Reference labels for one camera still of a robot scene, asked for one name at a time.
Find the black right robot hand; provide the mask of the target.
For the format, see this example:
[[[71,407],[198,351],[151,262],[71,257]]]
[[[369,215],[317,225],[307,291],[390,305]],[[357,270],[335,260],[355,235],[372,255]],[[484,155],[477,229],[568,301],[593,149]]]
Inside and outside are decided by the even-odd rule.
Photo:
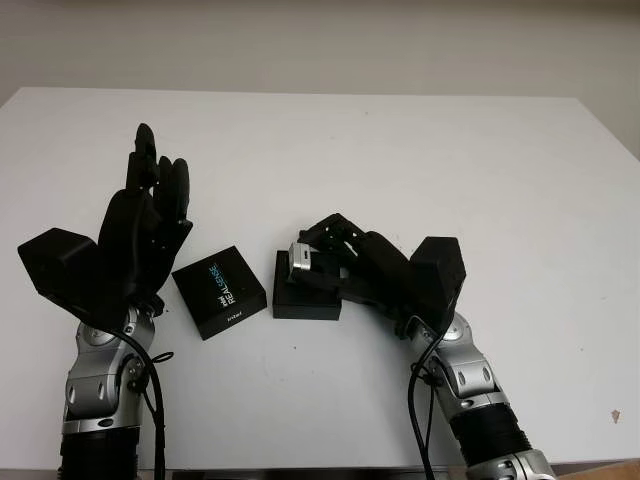
[[[299,232],[288,250],[289,280],[372,306],[396,322],[396,334],[422,326],[438,337],[446,312],[421,290],[417,271],[385,237],[339,213]]]

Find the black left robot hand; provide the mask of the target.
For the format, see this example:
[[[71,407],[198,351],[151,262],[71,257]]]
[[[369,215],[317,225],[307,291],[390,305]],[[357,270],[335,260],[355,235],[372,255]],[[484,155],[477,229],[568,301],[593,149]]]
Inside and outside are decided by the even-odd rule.
[[[158,292],[193,227],[189,193],[187,162],[158,156],[152,129],[140,124],[125,187],[109,202],[98,246],[126,302],[155,317],[164,312]]]

